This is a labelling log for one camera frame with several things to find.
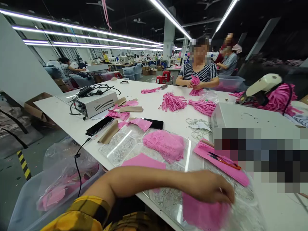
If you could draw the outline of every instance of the clear plastic bag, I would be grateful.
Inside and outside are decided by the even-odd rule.
[[[216,95],[213,91],[204,90],[203,92],[200,92],[201,97],[198,101],[204,102],[204,101],[212,101],[215,104],[218,104],[218,95]]]

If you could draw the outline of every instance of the plaid shirt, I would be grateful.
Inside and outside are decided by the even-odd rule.
[[[42,231],[160,230],[145,212],[134,212],[125,215],[122,220],[110,223],[103,229],[109,213],[110,206],[106,201],[96,196],[82,196],[74,201],[66,213],[50,222]]]

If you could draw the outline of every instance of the ceiling fan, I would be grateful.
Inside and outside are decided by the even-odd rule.
[[[154,30],[155,32],[157,32],[157,31],[159,31],[159,30],[163,30],[163,28],[155,29],[154,27],[152,27],[151,30]]]
[[[97,3],[86,3],[86,4],[88,4],[88,5],[99,5],[99,6],[103,7],[102,1],[98,1]],[[114,9],[112,9],[109,6],[106,6],[106,8],[111,10],[111,11],[115,11]]]
[[[202,0],[202,2],[197,2],[197,4],[205,4],[205,8],[204,10],[207,10],[210,5],[216,3],[216,2],[220,2],[221,0]]]
[[[146,22],[142,22],[140,18],[134,19],[133,22],[147,24]]]

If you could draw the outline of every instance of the striped shirt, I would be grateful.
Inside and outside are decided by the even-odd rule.
[[[192,68],[193,66],[190,63],[185,64],[182,66],[179,76],[183,76],[183,80],[191,80],[192,75],[198,76],[201,82],[208,82],[211,79],[218,77],[215,63],[205,65],[204,68],[199,72],[194,72]]]

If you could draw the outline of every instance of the pink tassel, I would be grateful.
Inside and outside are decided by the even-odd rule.
[[[294,92],[294,85],[291,84],[291,88],[292,88],[292,96],[291,96],[291,101],[296,100],[297,96]],[[243,92],[240,93],[232,93],[229,95],[235,96],[237,97],[237,101],[241,98],[241,96],[244,94]],[[259,109],[263,109],[263,110],[268,110],[268,111],[277,111],[279,113],[283,113],[283,110],[286,107],[286,103],[289,100],[289,95],[290,95],[290,89],[288,84],[283,83],[281,84],[279,87],[277,87],[277,89],[273,90],[271,93],[269,93],[267,95],[269,102],[267,105],[265,106],[260,106],[258,102],[247,102],[245,104],[252,104],[254,107],[259,108]],[[291,106],[291,102],[289,104],[289,106],[286,109],[286,114],[288,114],[289,116],[294,116],[295,112],[298,113],[303,113],[302,111],[299,111],[297,109],[295,109],[294,107]]]
[[[169,108],[170,111],[178,111],[187,106],[187,100],[185,100],[184,96],[174,96],[172,92],[168,92],[163,97],[163,103],[158,109],[162,108],[167,111]]]
[[[154,88],[154,89],[150,89],[150,90],[144,89],[144,90],[141,90],[141,94],[153,93],[156,90],[160,90],[160,88]]]
[[[216,108],[216,104],[212,101],[201,102],[201,101],[192,101],[191,99],[188,101],[188,104],[193,105],[194,109],[207,115],[211,116],[213,111]]]
[[[192,83],[193,86],[198,85],[198,84],[200,83],[199,77],[198,77],[198,76],[195,77],[195,76],[192,75],[191,83]],[[193,90],[189,93],[189,95],[192,95],[192,96],[199,96],[201,91],[203,91],[203,89],[200,89],[200,90],[195,90],[195,89],[193,89]]]

